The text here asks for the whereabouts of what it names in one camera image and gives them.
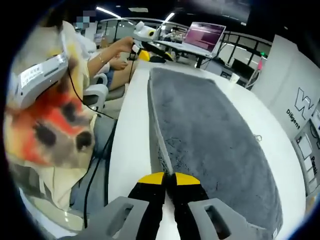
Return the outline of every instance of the gray towel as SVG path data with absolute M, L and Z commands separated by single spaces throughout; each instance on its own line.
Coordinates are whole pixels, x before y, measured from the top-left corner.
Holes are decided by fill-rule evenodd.
M 261 239 L 280 230 L 281 202 L 264 152 L 212 80 L 154 68 L 148 101 L 151 158 L 169 173 L 199 179 L 209 198 L 265 228 Z

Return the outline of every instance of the person's arm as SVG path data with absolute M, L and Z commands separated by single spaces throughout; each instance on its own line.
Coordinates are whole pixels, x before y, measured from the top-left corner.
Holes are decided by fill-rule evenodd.
M 93 78 L 106 63 L 108 63 L 113 57 L 115 57 L 119 53 L 130 53 L 133 46 L 133 42 L 134 40 L 132 37 L 127 36 L 125 38 L 122 38 L 113 43 L 105 50 L 103 50 L 95 58 L 88 61 L 87 67 L 89 71 L 89 77 Z
M 118 53 L 119 50 L 115 47 L 108 47 L 96 57 L 88 61 L 87 67 L 89 71 L 89 77 L 93 78 L 99 72 L 99 70 Z

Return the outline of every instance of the yellow object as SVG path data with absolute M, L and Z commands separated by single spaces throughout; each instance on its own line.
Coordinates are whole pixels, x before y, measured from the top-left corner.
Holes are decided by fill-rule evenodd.
M 150 61 L 150 55 L 146 50 L 141 50 L 138 59 L 141 59 L 143 61 L 149 62 Z
M 150 31 L 149 31 L 149 37 L 152 37 L 152 36 L 153 36 L 152 33 L 154 33 L 154 32 L 155 32 L 155 30 L 150 30 Z
M 179 185 L 196 185 L 200 184 L 200 181 L 196 179 L 194 176 L 186 175 L 183 173 L 176 172 L 176 184 Z
M 150 175 L 146 175 L 143 178 L 141 178 L 138 183 L 141 184 L 162 184 L 162 178 L 164 176 L 163 172 L 157 172 Z
M 172 61 L 174 60 L 174 59 L 172 58 L 172 56 L 170 55 L 170 53 L 165 52 L 165 54 L 168 55 L 168 56 L 171 58 Z

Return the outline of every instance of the vr headset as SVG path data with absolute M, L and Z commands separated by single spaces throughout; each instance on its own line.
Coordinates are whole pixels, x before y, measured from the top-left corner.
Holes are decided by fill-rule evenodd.
M 142 21 L 140 21 L 137 25 L 135 25 L 135 28 L 133 31 L 132 36 L 133 36 L 134 44 L 132 47 L 132 51 L 135 52 L 138 56 L 140 56 L 140 53 L 142 53 L 143 51 L 145 53 L 152 52 L 160 56 L 164 62 L 165 60 L 173 61 L 172 57 L 167 52 L 157 48 L 152 44 L 149 44 L 154 40 L 156 33 L 157 33 L 157 29 L 146 26 Z
M 19 109 L 30 107 L 45 90 L 58 82 L 68 69 L 66 38 L 60 32 L 63 52 L 42 63 L 33 65 L 19 75 L 11 72 L 8 96 Z

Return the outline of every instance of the person's hand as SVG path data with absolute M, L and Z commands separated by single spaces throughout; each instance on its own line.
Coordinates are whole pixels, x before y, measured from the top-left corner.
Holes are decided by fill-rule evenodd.
M 111 44 L 110 48 L 115 49 L 118 53 L 131 53 L 134 39 L 131 36 L 126 36 Z
M 123 70 L 126 68 L 126 66 L 128 66 L 128 63 L 126 63 L 125 61 L 122 61 L 120 59 L 117 58 L 113 58 L 109 61 L 110 64 L 110 68 L 114 69 L 114 70 Z

